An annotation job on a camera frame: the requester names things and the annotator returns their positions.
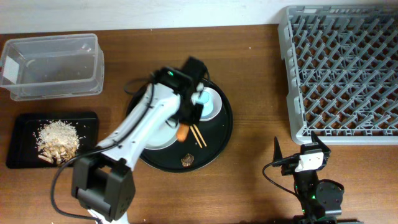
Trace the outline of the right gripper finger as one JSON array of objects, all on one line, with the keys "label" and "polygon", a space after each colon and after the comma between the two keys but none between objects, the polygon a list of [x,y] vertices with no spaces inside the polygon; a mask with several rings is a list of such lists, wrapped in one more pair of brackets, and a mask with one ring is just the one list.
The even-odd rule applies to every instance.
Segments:
[{"label": "right gripper finger", "polygon": [[277,167],[280,166],[280,161],[283,159],[282,152],[279,146],[279,142],[277,137],[274,138],[274,154],[272,160],[272,166]]},{"label": "right gripper finger", "polygon": [[320,138],[315,134],[314,131],[311,131],[311,140],[312,142],[316,142],[318,145],[323,145],[323,142],[320,140]]}]

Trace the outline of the orange carrot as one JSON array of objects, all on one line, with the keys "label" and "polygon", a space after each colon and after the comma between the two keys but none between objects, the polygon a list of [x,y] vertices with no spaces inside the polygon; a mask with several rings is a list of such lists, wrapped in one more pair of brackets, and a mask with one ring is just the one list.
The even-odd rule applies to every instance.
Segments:
[{"label": "orange carrot", "polygon": [[184,142],[189,133],[189,126],[186,124],[181,124],[176,132],[176,138],[179,142]]}]

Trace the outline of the pale grey plate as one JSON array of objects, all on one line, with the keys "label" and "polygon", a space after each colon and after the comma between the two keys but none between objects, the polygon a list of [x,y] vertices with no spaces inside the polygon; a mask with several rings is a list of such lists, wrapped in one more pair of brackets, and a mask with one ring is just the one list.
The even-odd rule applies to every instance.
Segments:
[{"label": "pale grey plate", "polygon": [[171,146],[177,140],[177,131],[180,124],[176,121],[166,121],[149,138],[145,148],[148,150],[160,150]]}]

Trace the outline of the brown mushroom piece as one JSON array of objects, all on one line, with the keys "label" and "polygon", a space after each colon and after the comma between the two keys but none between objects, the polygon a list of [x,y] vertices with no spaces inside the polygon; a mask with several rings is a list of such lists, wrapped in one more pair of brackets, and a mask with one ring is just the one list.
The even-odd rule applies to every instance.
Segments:
[{"label": "brown mushroom piece", "polygon": [[190,167],[193,164],[195,157],[191,154],[186,154],[185,157],[181,159],[181,163],[183,167]]}]

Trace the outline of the rice and food scraps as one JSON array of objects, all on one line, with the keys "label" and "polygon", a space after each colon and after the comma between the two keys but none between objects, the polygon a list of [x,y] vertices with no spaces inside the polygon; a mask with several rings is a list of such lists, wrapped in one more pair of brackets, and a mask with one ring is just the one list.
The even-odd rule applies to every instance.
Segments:
[{"label": "rice and food scraps", "polygon": [[68,121],[47,121],[37,128],[34,137],[38,158],[57,166],[61,166],[74,158],[86,139],[83,134],[78,134],[78,123]]}]

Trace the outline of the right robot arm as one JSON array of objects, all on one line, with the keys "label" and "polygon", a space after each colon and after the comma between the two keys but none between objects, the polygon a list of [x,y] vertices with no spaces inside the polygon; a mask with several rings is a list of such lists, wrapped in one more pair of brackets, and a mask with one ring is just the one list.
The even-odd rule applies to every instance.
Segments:
[{"label": "right robot arm", "polygon": [[300,202],[302,215],[296,215],[292,223],[338,223],[337,216],[342,214],[341,204],[345,188],[330,179],[319,179],[318,171],[327,164],[331,150],[314,133],[310,133],[311,142],[302,144],[300,152],[283,157],[278,139],[274,139],[272,167],[280,167],[281,175],[294,178],[293,191],[275,184],[278,188],[292,194]]}]

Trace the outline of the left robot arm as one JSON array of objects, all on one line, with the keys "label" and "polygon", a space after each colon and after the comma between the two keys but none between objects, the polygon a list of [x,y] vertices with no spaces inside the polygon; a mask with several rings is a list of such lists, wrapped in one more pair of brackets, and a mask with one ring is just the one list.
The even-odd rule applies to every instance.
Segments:
[{"label": "left robot arm", "polygon": [[192,96],[202,89],[205,64],[189,57],[181,69],[164,67],[154,72],[146,94],[119,127],[100,141],[94,152],[73,163],[72,196],[88,209],[96,223],[127,218],[135,194],[133,169],[149,138],[168,119],[197,124],[202,105]]}]

